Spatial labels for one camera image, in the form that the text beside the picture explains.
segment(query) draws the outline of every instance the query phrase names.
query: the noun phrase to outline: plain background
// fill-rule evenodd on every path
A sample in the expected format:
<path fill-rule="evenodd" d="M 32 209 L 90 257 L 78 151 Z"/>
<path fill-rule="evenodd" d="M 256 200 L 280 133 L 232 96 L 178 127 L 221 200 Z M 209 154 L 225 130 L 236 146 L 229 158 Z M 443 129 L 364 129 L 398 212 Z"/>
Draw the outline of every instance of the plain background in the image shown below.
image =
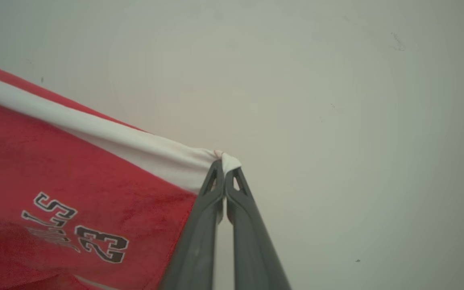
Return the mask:
<path fill-rule="evenodd" d="M 295 290 L 464 289 L 464 0 L 0 0 L 0 68 L 239 158 Z"/>

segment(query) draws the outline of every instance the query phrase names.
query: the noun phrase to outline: white fabric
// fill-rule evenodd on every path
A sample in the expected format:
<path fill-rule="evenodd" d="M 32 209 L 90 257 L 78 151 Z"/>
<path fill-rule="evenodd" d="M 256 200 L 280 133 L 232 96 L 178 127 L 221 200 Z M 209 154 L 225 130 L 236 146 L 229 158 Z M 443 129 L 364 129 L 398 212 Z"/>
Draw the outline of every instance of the white fabric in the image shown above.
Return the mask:
<path fill-rule="evenodd" d="M 46 121 L 183 189 L 198 193 L 214 160 L 241 166 L 221 151 L 192 148 L 49 101 L 0 81 L 0 106 Z"/>

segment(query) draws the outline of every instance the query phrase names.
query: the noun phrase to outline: red garment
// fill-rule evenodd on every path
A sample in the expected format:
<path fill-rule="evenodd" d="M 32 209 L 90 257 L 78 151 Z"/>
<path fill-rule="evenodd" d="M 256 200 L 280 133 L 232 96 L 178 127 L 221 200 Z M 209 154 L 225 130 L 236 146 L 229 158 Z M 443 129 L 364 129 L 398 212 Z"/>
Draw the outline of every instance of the red garment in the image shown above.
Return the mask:
<path fill-rule="evenodd" d="M 0 71 L 0 81 L 113 119 Z M 0 106 L 0 289 L 154 289 L 195 194 Z"/>

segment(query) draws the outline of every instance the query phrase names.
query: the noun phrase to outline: red fabric edge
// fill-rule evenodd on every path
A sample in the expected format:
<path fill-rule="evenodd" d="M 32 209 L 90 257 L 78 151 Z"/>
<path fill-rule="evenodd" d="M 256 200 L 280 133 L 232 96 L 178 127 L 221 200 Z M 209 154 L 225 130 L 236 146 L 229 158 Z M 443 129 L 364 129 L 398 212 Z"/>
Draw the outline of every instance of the red fabric edge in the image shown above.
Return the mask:
<path fill-rule="evenodd" d="M 134 128 L 136 130 L 143 131 L 137 127 L 128 125 L 127 123 L 123 123 L 121 121 L 118 121 L 114 118 L 108 117 L 107 115 L 101 114 L 100 112 L 97 112 L 95 110 L 92 110 L 91 108 L 85 107 L 79 103 L 76 103 L 75 101 L 72 101 L 71 99 L 67 99 L 66 97 L 62 97 L 61 95 L 54 93 L 52 91 L 46 90 L 45 88 L 39 87 L 35 84 L 30 83 L 29 81 L 25 79 L 21 79 L 20 77 L 17 77 L 11 73 L 5 72 L 0 70 L 0 81 L 9 84 L 11 86 L 14 86 L 16 88 L 20 88 L 21 90 L 27 91 L 31 94 L 37 95 L 43 99 L 47 99 L 49 101 L 55 102 L 57 104 L 66 106 L 71 109 L 78 110 L 80 112 L 84 112 L 87 114 L 92 114 L 93 116 L 100 117 L 102 119 L 108 120 L 108 121 L 113 121 L 114 123 L 118 123 L 121 125 L 125 125 L 130 128 Z"/>

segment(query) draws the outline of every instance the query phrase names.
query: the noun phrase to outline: surface stain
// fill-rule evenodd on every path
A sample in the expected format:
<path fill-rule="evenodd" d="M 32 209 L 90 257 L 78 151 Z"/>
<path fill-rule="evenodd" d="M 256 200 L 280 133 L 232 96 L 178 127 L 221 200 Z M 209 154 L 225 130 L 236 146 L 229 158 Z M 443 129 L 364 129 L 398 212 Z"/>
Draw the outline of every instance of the surface stain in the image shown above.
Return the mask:
<path fill-rule="evenodd" d="M 393 35 L 393 37 L 394 37 L 394 44 L 392 45 L 394 50 L 400 51 L 400 52 L 405 51 L 406 46 L 404 45 L 404 43 L 402 42 L 400 37 L 398 37 L 398 35 L 396 33 L 391 33 L 391 35 Z"/>

